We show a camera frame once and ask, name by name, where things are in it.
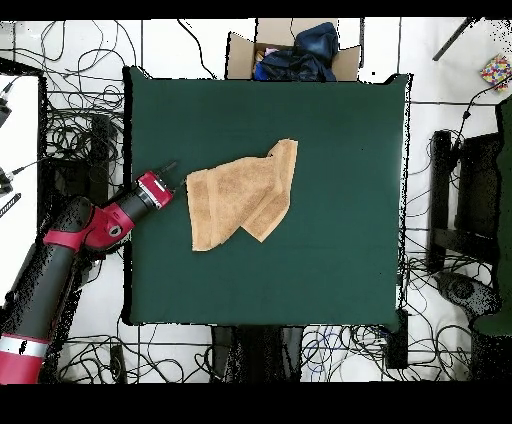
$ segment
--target white table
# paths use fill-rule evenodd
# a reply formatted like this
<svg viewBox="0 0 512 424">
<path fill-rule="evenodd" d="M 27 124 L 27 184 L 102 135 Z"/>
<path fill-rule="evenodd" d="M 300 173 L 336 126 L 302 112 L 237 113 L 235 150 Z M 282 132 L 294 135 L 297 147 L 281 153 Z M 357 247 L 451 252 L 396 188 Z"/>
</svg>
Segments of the white table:
<svg viewBox="0 0 512 424">
<path fill-rule="evenodd" d="M 14 77 L 0 75 L 0 90 Z M 37 160 L 38 79 L 21 77 L 13 84 L 7 106 L 12 110 L 0 128 L 0 167 L 8 173 Z M 37 164 L 14 177 L 13 191 L 0 197 L 0 208 L 15 193 L 21 199 L 0 218 L 0 305 L 34 242 L 37 231 Z"/>
</svg>

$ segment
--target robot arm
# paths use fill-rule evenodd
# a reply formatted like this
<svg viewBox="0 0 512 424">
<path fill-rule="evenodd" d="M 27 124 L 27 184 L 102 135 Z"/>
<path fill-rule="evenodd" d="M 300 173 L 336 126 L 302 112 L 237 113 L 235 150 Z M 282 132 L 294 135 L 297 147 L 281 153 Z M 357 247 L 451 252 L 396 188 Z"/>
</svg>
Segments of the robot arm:
<svg viewBox="0 0 512 424">
<path fill-rule="evenodd" d="M 101 209 L 75 198 L 30 249 L 6 296 L 0 337 L 0 384 L 36 383 L 62 296 L 67 297 L 75 255 L 83 247 L 105 251 L 135 223 L 173 198 L 158 173 L 146 172 L 134 189 Z"/>
</svg>

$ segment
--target black pole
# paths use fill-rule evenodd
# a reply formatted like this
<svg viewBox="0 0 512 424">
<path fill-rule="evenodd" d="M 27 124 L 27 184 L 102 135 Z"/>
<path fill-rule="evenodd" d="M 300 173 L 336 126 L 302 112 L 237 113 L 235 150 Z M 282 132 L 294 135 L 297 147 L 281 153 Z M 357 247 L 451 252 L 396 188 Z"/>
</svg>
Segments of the black pole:
<svg viewBox="0 0 512 424">
<path fill-rule="evenodd" d="M 466 18 L 462 24 L 455 30 L 453 35 L 448 39 L 448 41 L 445 43 L 443 47 L 441 47 L 441 50 L 437 52 L 437 54 L 433 57 L 432 60 L 437 62 L 439 59 L 441 59 L 441 56 L 445 54 L 446 50 L 450 48 L 450 46 L 453 44 L 453 42 L 459 38 L 459 35 L 461 35 L 464 30 L 472 23 L 477 22 L 480 18 Z"/>
</svg>

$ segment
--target black stand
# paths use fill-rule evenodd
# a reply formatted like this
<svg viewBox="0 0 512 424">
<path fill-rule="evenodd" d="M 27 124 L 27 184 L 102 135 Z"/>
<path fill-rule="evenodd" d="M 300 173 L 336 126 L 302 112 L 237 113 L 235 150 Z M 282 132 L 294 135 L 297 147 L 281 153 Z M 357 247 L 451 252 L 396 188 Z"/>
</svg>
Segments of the black stand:
<svg viewBox="0 0 512 424">
<path fill-rule="evenodd" d="M 467 138 L 461 151 L 456 230 L 448 229 L 448 196 L 453 164 L 450 133 L 436 131 L 431 144 L 429 237 L 426 266 L 441 271 L 446 250 L 495 265 L 498 260 L 496 157 L 498 134 Z"/>
<path fill-rule="evenodd" d="M 453 35 L 448 39 L 448 41 L 445 43 L 443 47 L 441 47 L 441 50 L 437 52 L 437 54 L 433 57 L 432 60 L 437 62 L 439 59 L 441 59 L 441 56 L 445 54 L 446 50 L 450 48 L 450 46 L 454 43 L 454 41 L 459 38 L 459 35 L 461 35 L 464 30 L 471 25 L 472 23 L 476 23 L 480 20 L 480 18 L 466 18 L 462 24 L 455 30 Z"/>
</svg>

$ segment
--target table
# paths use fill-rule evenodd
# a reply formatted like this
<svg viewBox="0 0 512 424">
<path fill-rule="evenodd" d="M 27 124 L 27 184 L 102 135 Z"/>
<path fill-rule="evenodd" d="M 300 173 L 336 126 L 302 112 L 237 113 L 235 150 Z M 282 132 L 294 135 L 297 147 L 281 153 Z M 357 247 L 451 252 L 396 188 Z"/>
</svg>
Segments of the table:
<svg viewBox="0 0 512 424">
<path fill-rule="evenodd" d="M 0 59 L 0 90 L 13 80 L 5 75 L 12 62 Z M 6 172 L 37 160 L 39 126 L 39 88 L 36 76 L 23 76 L 12 86 L 8 106 L 12 112 L 0 128 L 0 167 Z M 17 175 L 13 192 L 0 198 L 0 208 L 15 194 L 21 199 L 0 218 L 0 296 L 11 289 L 37 233 L 37 165 Z"/>
<path fill-rule="evenodd" d="M 176 159 L 177 183 L 299 141 L 292 206 L 263 244 L 238 231 L 192 252 L 184 194 L 134 229 L 125 250 L 132 323 L 395 323 L 406 75 L 258 83 L 148 80 L 130 68 L 125 78 L 126 182 Z"/>
</svg>

